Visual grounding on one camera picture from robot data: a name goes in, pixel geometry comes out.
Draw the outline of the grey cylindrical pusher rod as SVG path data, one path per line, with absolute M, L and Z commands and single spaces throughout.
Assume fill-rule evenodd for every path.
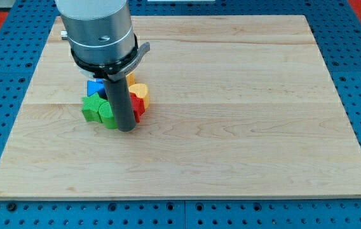
M 136 121 L 126 78 L 118 81 L 103 80 L 103 84 L 118 130 L 133 130 Z

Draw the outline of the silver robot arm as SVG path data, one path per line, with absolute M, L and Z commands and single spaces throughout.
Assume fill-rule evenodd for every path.
M 56 0 L 78 67 L 102 79 L 118 129 L 129 132 L 136 119 L 126 76 L 150 50 L 138 44 L 127 0 Z

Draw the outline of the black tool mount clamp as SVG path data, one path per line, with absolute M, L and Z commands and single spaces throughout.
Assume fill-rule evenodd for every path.
M 150 50 L 150 42 L 145 42 L 138 46 L 137 37 L 134 36 L 134 38 L 135 46 L 131 52 L 112 64 L 89 64 L 81 60 L 73 49 L 71 49 L 71 55 L 79 69 L 89 78 L 118 81 L 131 73 L 138 66 L 143 56 Z

